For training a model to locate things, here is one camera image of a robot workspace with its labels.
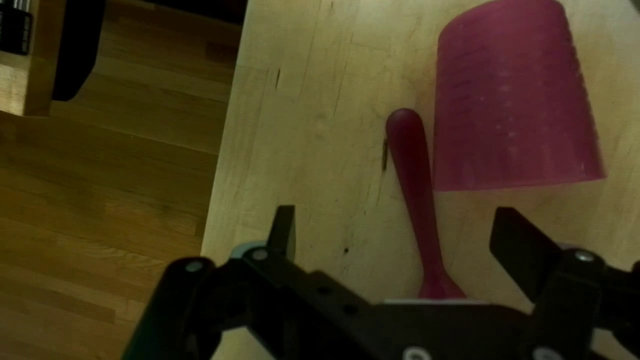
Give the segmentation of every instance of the wooden tabletop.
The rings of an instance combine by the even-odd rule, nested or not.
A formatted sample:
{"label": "wooden tabletop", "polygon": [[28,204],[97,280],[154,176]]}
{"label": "wooden tabletop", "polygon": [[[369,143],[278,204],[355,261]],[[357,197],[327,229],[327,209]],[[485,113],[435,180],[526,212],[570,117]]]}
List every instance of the wooden tabletop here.
{"label": "wooden tabletop", "polygon": [[66,0],[32,0],[28,57],[0,52],[0,113],[44,117],[52,102]]}
{"label": "wooden tabletop", "polygon": [[[299,257],[369,300],[414,297],[421,261],[384,123],[416,109],[433,140],[436,41],[481,0],[251,3],[203,255],[218,264],[299,209]],[[605,183],[438,194],[450,274],[472,299],[528,309],[489,253],[497,207],[629,269],[640,258],[640,15],[633,3],[562,0],[601,132]],[[231,343],[244,359],[252,347]]]}

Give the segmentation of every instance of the screw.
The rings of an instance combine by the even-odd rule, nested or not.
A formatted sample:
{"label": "screw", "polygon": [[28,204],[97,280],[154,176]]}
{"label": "screw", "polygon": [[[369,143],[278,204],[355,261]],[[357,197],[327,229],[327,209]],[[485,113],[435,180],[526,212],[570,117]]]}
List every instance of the screw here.
{"label": "screw", "polygon": [[535,349],[535,360],[562,360],[562,355],[554,349],[539,347]]}
{"label": "screw", "polygon": [[269,253],[266,253],[265,249],[259,249],[259,250],[252,255],[252,258],[255,258],[257,263],[265,263],[265,261],[269,258]]}
{"label": "screw", "polygon": [[192,261],[191,264],[184,266],[187,273],[201,273],[204,264],[201,261]]}
{"label": "screw", "polygon": [[579,253],[577,253],[577,258],[579,258],[581,263],[592,263],[592,261],[597,261],[594,255],[585,253],[585,250],[579,250]]}
{"label": "screw", "polygon": [[433,360],[433,356],[421,347],[409,347],[403,353],[403,360]]}

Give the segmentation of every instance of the red plastic spoon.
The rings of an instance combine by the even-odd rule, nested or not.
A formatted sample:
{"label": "red plastic spoon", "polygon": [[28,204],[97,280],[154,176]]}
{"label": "red plastic spoon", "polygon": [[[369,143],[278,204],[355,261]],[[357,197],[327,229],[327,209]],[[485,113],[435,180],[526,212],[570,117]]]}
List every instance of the red plastic spoon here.
{"label": "red plastic spoon", "polygon": [[392,153],[407,209],[412,219],[421,258],[421,299],[464,299],[461,286],[447,274],[433,194],[433,176],[421,114],[409,109],[392,113],[386,120],[386,143]]}

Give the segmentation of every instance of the wooden floor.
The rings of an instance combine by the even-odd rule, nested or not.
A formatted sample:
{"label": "wooden floor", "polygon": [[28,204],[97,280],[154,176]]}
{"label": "wooden floor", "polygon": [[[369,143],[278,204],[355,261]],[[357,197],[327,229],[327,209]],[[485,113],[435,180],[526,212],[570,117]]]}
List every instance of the wooden floor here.
{"label": "wooden floor", "polygon": [[199,255],[240,28],[111,0],[50,118],[0,118],[0,359],[121,359],[163,269]]}

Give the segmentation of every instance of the pink cup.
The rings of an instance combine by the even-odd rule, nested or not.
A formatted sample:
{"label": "pink cup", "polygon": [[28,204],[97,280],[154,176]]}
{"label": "pink cup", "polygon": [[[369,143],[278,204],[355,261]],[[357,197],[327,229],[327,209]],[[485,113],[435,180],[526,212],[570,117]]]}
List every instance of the pink cup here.
{"label": "pink cup", "polygon": [[489,190],[605,179],[564,8],[492,0],[440,35],[435,188]]}

